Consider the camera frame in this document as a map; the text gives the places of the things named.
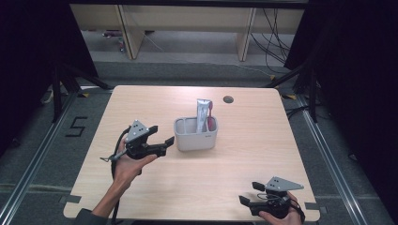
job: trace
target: person's right hand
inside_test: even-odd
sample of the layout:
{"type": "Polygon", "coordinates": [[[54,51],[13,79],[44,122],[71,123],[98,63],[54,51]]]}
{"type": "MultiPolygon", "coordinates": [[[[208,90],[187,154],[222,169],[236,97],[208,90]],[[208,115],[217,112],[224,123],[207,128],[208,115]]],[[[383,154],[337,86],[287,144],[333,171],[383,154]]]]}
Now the person's right hand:
{"type": "MultiPolygon", "coordinates": [[[[293,200],[292,204],[297,207],[298,199],[294,195],[292,195],[289,191],[287,191],[287,195],[289,196],[290,199],[293,200]]],[[[258,216],[263,218],[265,221],[268,221],[272,225],[301,225],[301,219],[299,213],[293,207],[289,208],[288,214],[285,218],[276,218],[270,213],[264,211],[260,211],[258,213],[258,216]]]]}

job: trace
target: toothbrush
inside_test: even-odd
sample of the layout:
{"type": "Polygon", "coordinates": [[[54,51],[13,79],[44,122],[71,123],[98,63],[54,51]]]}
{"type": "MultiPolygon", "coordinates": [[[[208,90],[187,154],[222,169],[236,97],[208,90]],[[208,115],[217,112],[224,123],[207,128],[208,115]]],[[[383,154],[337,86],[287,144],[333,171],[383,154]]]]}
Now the toothbrush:
{"type": "Polygon", "coordinates": [[[213,101],[210,101],[210,103],[208,104],[208,119],[207,119],[209,131],[211,130],[211,110],[212,109],[213,109],[213,101]]]}

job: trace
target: wooden table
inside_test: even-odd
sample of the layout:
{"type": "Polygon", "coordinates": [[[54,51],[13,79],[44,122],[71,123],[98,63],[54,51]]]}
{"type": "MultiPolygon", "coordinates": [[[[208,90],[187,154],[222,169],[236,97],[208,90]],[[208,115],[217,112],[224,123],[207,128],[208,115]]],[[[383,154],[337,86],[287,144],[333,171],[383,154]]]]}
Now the wooden table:
{"type": "Polygon", "coordinates": [[[144,167],[120,201],[119,218],[159,220],[256,221],[238,195],[254,200],[259,191],[252,182],[265,184],[272,176],[302,184],[291,191],[298,197],[306,220],[319,220],[299,150],[280,96],[275,89],[118,86],[109,100],[64,215],[75,218],[81,208],[93,209],[112,183],[110,156],[120,133],[135,119],[147,127],[159,126],[148,143],[164,143],[174,136],[178,117],[196,115],[196,99],[214,103],[219,124],[216,146],[210,150],[180,152],[176,144],[166,157],[144,167]],[[233,103],[225,103],[230,96],[233,103]]]}

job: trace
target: gray plastic container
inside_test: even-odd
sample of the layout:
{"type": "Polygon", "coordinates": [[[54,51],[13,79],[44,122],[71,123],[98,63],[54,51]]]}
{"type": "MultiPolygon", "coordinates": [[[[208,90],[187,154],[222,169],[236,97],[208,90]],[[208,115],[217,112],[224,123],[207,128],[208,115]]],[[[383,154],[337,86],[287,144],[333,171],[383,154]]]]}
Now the gray plastic container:
{"type": "Polygon", "coordinates": [[[211,130],[208,128],[208,120],[203,127],[203,132],[196,132],[196,117],[182,117],[175,121],[176,147],[180,151],[211,149],[216,144],[219,125],[217,119],[211,116],[211,130]]]}

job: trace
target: black sleeve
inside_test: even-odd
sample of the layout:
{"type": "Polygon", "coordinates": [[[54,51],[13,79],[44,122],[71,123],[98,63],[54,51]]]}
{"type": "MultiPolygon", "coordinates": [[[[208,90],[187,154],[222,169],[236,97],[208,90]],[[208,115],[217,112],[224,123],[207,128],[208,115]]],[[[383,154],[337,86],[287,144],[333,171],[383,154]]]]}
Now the black sleeve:
{"type": "Polygon", "coordinates": [[[107,217],[99,217],[88,209],[81,209],[73,224],[75,225],[106,225],[107,217]]]}

